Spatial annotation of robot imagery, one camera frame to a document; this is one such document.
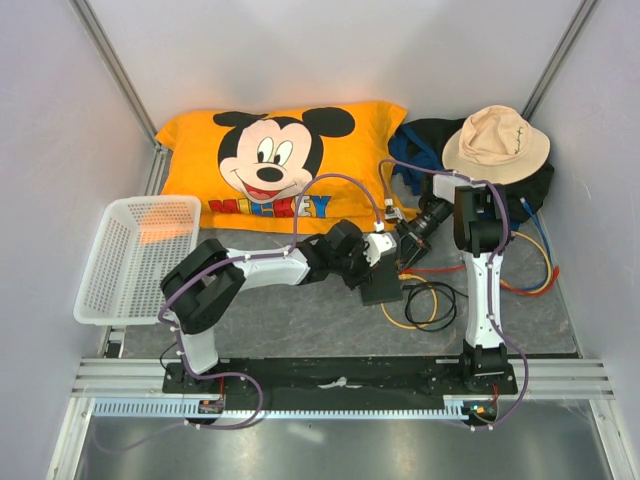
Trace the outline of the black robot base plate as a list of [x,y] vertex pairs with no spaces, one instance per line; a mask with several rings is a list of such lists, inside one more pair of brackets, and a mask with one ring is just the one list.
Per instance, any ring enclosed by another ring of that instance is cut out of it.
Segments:
[[166,365],[162,391],[167,394],[238,394],[253,377],[265,393],[286,390],[369,389],[399,392],[420,389],[436,395],[516,394],[513,366],[500,374],[472,376],[456,358],[432,356],[232,358],[221,360],[212,375],[236,372],[238,378],[196,379],[180,362]]

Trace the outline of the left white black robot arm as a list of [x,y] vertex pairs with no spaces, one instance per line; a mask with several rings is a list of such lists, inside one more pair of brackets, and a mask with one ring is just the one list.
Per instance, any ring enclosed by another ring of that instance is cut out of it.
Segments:
[[218,385],[214,326],[239,293],[313,284],[331,274],[354,289],[368,282],[382,259],[395,250],[392,234],[365,234],[348,220],[279,249],[243,251],[226,248],[216,239],[198,245],[160,282],[165,304],[159,320],[177,331],[185,382],[198,393]]

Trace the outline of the black TP-Link network switch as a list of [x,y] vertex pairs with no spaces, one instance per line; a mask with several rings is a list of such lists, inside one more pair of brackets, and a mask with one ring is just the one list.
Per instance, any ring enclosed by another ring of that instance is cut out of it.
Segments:
[[362,304],[365,306],[380,305],[387,302],[397,302],[403,299],[401,281],[395,259],[386,256],[379,262],[379,269],[370,284],[360,286]]

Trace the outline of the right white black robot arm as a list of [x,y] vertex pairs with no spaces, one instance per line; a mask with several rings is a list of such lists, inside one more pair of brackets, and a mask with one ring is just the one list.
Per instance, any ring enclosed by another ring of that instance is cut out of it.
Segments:
[[500,275],[510,225],[502,191],[491,184],[454,175],[427,174],[419,213],[395,228],[396,265],[413,266],[429,251],[429,237],[448,218],[466,270],[468,320],[458,381],[467,392],[483,392],[493,381],[512,379],[501,327]]

